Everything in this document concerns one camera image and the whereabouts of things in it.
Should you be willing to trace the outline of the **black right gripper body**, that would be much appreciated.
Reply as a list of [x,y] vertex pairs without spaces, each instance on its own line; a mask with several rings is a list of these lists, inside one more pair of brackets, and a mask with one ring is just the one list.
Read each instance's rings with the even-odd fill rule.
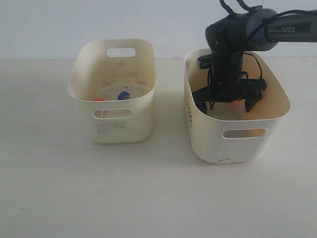
[[242,76],[243,53],[246,50],[246,19],[224,18],[205,30],[212,54],[212,67],[207,74],[207,86],[192,93],[193,99],[215,103],[245,100],[253,91],[264,91],[265,81]]

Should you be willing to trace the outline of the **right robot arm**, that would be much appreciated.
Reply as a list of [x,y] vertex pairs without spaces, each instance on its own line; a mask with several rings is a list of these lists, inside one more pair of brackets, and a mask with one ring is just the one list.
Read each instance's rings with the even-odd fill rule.
[[262,99],[267,84],[263,76],[251,79],[242,70],[243,57],[252,51],[266,52],[279,42],[315,43],[316,10],[255,9],[231,13],[205,29],[211,54],[197,58],[200,69],[207,69],[207,84],[192,92],[195,106],[204,114],[215,103],[243,100],[249,112]]

